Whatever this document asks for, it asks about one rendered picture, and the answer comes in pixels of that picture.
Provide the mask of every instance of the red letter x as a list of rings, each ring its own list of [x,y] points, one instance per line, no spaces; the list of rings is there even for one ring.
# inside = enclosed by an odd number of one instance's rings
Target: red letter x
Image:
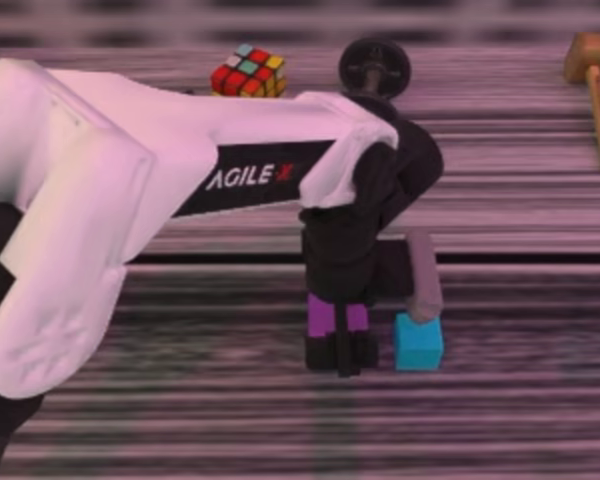
[[[293,169],[292,163],[285,163],[280,167],[280,171],[276,175],[276,181],[289,180],[291,178],[291,170]]]

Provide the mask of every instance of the mallet head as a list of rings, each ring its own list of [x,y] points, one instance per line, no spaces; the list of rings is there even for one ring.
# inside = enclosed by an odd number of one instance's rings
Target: mallet head
[[[600,33],[577,33],[564,62],[564,78],[569,83],[585,83],[587,69],[600,68]]]

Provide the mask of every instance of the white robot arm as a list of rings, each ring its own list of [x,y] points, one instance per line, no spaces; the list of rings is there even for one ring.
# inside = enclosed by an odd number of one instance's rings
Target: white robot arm
[[[339,94],[192,97],[121,75],[0,60],[0,202],[24,212],[0,255],[0,394],[59,385],[97,349],[125,277],[174,215],[354,201],[395,129]]]

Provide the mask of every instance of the wood plank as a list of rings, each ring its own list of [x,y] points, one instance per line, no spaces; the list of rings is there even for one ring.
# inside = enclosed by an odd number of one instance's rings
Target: wood plank
[[[290,94],[338,89],[339,50],[268,46],[289,62]],[[568,45],[409,47],[415,76],[396,105],[430,129],[439,184],[394,222],[430,229],[443,252],[600,252],[600,173],[585,87],[567,85]],[[116,71],[208,91],[225,47],[0,50],[54,68]],[[299,252],[298,208],[281,205],[169,222],[147,253]]]
[[[299,267],[138,266],[0,478],[600,480],[600,266],[446,266],[440,371],[302,366]]]

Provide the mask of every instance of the wooden mallet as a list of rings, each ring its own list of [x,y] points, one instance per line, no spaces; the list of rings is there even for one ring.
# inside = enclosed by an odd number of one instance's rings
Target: wooden mallet
[[[577,33],[564,62],[569,83],[587,83],[600,149],[600,33]]]

